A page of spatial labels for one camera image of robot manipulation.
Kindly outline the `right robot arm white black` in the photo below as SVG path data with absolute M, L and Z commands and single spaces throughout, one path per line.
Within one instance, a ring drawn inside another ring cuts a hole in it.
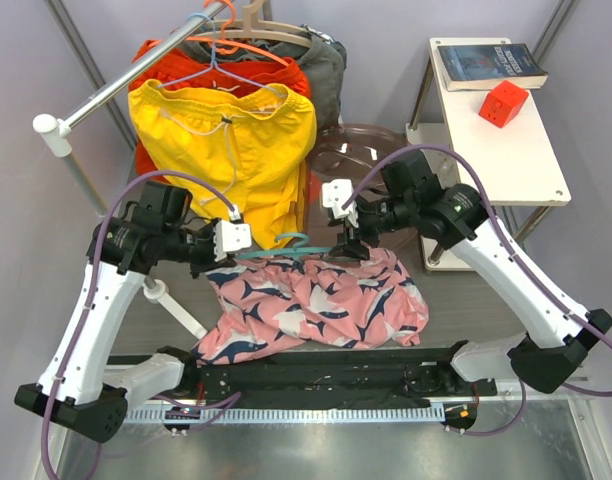
M 366 175 L 379 175 L 386 195 L 366 200 L 366 185 L 334 179 L 320 200 L 333 225 L 343 225 L 332 253 L 365 259 L 383 233 L 412 228 L 479 274 L 523 324 L 524 333 L 496 341 L 461 342 L 437 371 L 443 391 L 458 395 L 473 382 L 515 377 L 541 393 L 570 377 L 612 327 L 603 309 L 589 310 L 557 287 L 517 245 L 496 216 L 482 185 L 441 185 L 424 153 L 404 147 Z

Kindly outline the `pink whale print shorts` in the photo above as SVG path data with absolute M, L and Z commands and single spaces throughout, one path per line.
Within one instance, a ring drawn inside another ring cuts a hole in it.
M 202 365 L 252 361 L 308 341 L 372 349 L 420 342 L 429 308 L 396 254 L 357 264 L 286 257 L 242 260 L 207 275 L 222 314 L 191 352 Z

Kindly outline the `teal plastic hanger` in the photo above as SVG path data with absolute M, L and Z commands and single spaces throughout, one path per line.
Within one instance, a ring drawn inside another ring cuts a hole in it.
M 315 247 L 310 245 L 310 237 L 304 233 L 292 232 L 280 234 L 276 240 L 289 240 L 289 244 L 284 248 L 275 248 L 269 250 L 256 250 L 244 253 L 239 253 L 236 258 L 239 260 L 252 260 L 266 257 L 288 257 L 292 259 L 301 259 L 309 255 L 328 255 L 332 249 L 330 247 Z

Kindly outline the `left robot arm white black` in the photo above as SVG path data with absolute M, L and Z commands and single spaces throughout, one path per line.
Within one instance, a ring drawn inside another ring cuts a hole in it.
M 161 261 L 189 265 L 192 277 L 231 266 L 236 251 L 252 244 L 237 208 L 198 230 L 186 216 L 191 193 L 149 181 L 122 214 L 93 232 L 80 296 L 52 361 L 35 383 L 18 388 L 17 406 L 103 444 L 127 412 L 160 393 L 191 397 L 199 385 L 197 362 L 185 350 L 165 346 L 120 374 L 107 360 L 133 298 L 148 285 Z

